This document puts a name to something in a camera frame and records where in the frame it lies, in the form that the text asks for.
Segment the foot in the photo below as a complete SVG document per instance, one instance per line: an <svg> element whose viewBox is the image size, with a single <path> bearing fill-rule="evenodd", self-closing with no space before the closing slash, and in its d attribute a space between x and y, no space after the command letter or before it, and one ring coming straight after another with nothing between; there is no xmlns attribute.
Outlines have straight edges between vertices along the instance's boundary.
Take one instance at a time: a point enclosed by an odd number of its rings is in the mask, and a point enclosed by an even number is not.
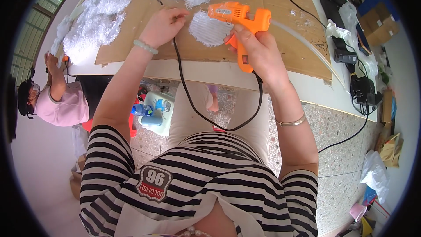
<svg viewBox="0 0 421 237"><path fill-rule="evenodd" d="M213 112L217 112L219 110L219 105L218 105L218 96L216 95L216 92L212 92L212 97L213 97L213 103L208 108L208 110L211 110Z"/></svg>

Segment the pink shirt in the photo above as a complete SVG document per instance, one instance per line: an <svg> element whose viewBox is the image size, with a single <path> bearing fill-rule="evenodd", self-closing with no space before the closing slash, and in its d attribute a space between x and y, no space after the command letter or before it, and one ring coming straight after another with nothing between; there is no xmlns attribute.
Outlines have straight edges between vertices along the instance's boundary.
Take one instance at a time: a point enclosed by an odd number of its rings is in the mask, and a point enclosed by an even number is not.
<svg viewBox="0 0 421 237"><path fill-rule="evenodd" d="M42 120L57 126L87 122L89 107L80 82L70 82L59 102L51 98L50 86L46 85L38 96L34 113Z"/></svg>

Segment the terrazzo floor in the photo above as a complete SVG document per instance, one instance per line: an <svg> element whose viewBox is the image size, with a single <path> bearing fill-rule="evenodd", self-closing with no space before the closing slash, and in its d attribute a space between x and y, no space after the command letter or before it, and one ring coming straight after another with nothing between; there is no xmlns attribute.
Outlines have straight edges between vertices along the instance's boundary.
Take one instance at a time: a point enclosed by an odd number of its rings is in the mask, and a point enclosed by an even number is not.
<svg viewBox="0 0 421 237"><path fill-rule="evenodd" d="M148 91L160 91L154 85L145 85ZM175 95L176 87L166 90ZM231 119L235 104L235 95L218 93L219 111L208 111L209 119L226 127ZM279 141L275 125L272 103L269 101L269 167L277 175L282 164ZM346 139L355 134L363 125L364 119L307 104L303 106L312 127L319 150ZM153 157L167 150L165 136L159 136L141 127L137 119L134 126L138 130L131 139L134 162L137 168ZM362 200L366 185L360 184L362 164L366 152L372 149L380 134L382 125L368 121L366 127L355 138L325 150L319 155L319 192L317 206L317 224L319 236L335 236L341 228L347 228L353 218L349 214L351 206Z"/></svg>

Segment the black hair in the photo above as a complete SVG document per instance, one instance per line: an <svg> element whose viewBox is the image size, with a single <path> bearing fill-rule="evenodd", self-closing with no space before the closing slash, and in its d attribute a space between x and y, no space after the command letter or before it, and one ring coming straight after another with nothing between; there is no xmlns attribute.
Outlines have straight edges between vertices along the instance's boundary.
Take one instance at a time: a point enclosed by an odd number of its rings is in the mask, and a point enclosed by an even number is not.
<svg viewBox="0 0 421 237"><path fill-rule="evenodd" d="M32 87L32 79L29 78L25 82L22 82L18 87L18 110L19 113L23 116L28 116L29 119L34 119L30 117L29 114L34 114L34 107L31 104L28 104L29 90Z"/></svg>

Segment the pearl necklace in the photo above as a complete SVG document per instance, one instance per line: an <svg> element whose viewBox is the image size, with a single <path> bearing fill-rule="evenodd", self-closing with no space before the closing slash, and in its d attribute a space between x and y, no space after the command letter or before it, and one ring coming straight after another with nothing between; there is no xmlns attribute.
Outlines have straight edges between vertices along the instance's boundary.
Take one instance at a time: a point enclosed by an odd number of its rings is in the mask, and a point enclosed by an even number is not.
<svg viewBox="0 0 421 237"><path fill-rule="evenodd" d="M195 229L194 226L188 227L187 230L185 232L183 232L182 234L180 234L179 236L180 237L190 237L193 234L195 236L201 236L201 235L203 235L203 236L206 236L206 237L212 237L210 234L207 234L205 232L202 232L201 230Z"/></svg>

